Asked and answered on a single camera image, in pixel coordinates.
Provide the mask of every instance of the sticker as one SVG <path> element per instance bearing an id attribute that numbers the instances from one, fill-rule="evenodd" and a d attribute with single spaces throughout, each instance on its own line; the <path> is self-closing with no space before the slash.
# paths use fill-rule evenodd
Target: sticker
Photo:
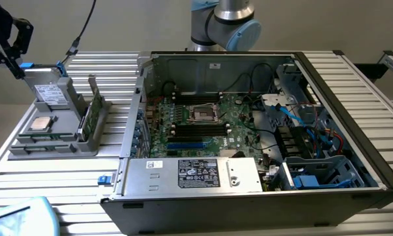
<path id="1" fill-rule="evenodd" d="M 178 160 L 177 174 L 179 188 L 219 187 L 217 159 Z"/>
<path id="2" fill-rule="evenodd" d="M 146 169 L 162 168 L 162 161 L 147 161 L 145 168 Z"/>
<path id="3" fill-rule="evenodd" d="M 57 85 L 34 85 L 38 94 L 47 105 L 66 105 L 66 100 Z"/>
<path id="4" fill-rule="evenodd" d="M 221 68 L 221 64 L 219 63 L 210 63 L 209 64 L 209 69 L 219 69 Z"/>

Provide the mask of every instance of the white wall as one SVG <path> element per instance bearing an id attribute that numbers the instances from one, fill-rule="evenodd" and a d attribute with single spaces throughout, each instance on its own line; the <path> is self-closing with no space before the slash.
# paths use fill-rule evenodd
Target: white wall
<path id="1" fill-rule="evenodd" d="M 355 62 L 393 50 L 393 0 L 251 0 L 262 24 L 254 50 L 340 49 Z M 77 36 L 91 0 L 0 0 L 34 26 L 23 61 L 54 63 Z M 182 50 L 190 0 L 98 0 L 82 51 Z M 390 83 L 380 83 L 391 91 Z M 0 68 L 0 103 L 30 103 L 25 84 Z"/>

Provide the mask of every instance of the warning label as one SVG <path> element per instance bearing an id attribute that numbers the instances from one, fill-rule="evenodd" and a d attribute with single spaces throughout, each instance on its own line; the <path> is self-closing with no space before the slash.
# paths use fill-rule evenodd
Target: warning label
<path id="1" fill-rule="evenodd" d="M 178 160 L 177 164 L 179 188 L 219 187 L 217 159 Z"/>
<path id="2" fill-rule="evenodd" d="M 34 88 L 47 105 L 66 105 L 63 94 L 57 85 L 34 85 Z"/>

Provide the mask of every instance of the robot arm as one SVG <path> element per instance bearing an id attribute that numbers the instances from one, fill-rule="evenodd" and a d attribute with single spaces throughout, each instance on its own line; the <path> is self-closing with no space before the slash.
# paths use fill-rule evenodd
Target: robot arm
<path id="1" fill-rule="evenodd" d="M 7 43 L 11 25 L 18 29 L 13 46 Z M 0 6 L 0 64 L 5 64 L 15 79 L 22 79 L 25 76 L 15 60 L 19 58 L 19 55 L 25 54 L 27 51 L 31 32 L 33 26 L 29 21 L 13 18 L 7 11 Z"/>
<path id="2" fill-rule="evenodd" d="M 193 0 L 189 51 L 247 51 L 259 36 L 249 0 Z"/>

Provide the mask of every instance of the white label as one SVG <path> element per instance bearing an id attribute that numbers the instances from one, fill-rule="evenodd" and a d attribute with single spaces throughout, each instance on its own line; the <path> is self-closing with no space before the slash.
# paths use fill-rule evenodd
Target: white label
<path id="1" fill-rule="evenodd" d="M 147 161 L 146 169 L 151 169 L 151 168 L 162 168 L 162 161 Z"/>
<path id="2" fill-rule="evenodd" d="M 221 68 L 221 64 L 219 63 L 210 63 L 209 64 L 209 69 L 219 69 Z"/>
<path id="3" fill-rule="evenodd" d="M 57 85 L 34 85 L 34 88 L 47 105 L 66 105 L 63 94 Z"/>

